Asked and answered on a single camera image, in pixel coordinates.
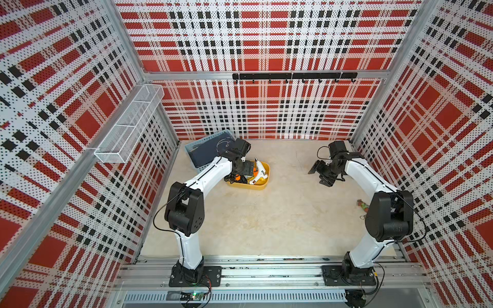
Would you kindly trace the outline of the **white glue gun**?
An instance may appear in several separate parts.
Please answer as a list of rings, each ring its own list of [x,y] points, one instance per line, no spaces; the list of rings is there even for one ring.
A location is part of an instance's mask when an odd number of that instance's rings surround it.
[[[267,183],[268,172],[265,169],[263,163],[258,159],[255,159],[253,175],[255,176],[255,178],[253,181],[251,181],[251,183],[249,183],[250,185],[262,186]]]

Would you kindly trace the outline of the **orange glue gun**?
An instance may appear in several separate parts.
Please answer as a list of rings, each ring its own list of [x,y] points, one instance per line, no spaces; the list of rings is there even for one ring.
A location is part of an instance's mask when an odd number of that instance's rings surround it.
[[[251,181],[253,181],[255,178],[254,175],[252,176],[246,176],[246,175],[236,175],[235,177],[235,182],[239,184],[249,184]]]

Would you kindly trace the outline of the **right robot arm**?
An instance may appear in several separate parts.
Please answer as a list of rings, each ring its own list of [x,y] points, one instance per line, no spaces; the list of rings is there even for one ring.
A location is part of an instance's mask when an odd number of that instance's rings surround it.
[[[309,173],[318,173],[320,183],[327,187],[348,175],[371,197],[365,217],[366,233],[342,261],[342,277],[351,282],[362,281],[372,273],[374,261],[382,252],[413,232],[412,195],[387,182],[356,152],[335,154],[330,163],[317,160]]]

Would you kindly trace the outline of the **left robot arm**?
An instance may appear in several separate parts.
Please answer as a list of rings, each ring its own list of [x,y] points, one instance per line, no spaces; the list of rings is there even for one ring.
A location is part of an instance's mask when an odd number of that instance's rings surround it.
[[[249,142],[225,149],[197,176],[174,183],[170,190],[164,219],[175,233],[178,243],[178,269],[184,280],[197,284],[203,277],[204,256],[198,231],[205,221],[205,199],[225,177],[242,175]]]

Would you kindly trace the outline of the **yellow storage box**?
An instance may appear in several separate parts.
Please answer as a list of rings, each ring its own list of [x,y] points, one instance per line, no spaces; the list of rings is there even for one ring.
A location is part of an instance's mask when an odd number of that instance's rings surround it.
[[[266,188],[268,185],[268,181],[270,179],[270,166],[267,162],[261,161],[262,166],[265,170],[265,173],[267,174],[267,178],[261,177],[255,184],[242,184],[242,183],[230,183],[229,181],[226,182],[226,184],[230,187],[235,187],[238,189],[248,189],[248,190],[254,190],[254,191],[261,191]]]

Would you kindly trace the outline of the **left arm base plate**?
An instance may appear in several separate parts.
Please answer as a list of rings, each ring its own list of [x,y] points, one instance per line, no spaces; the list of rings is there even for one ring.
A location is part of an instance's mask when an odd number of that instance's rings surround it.
[[[169,287],[188,287],[205,285],[218,287],[222,280],[222,267],[199,266],[197,269],[189,270],[180,264],[174,265],[169,278]]]

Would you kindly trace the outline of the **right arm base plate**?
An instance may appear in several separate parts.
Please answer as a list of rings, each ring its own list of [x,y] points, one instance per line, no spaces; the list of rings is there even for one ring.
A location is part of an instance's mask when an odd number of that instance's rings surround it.
[[[343,266],[323,266],[322,278],[326,286],[376,286],[378,280],[373,268]]]

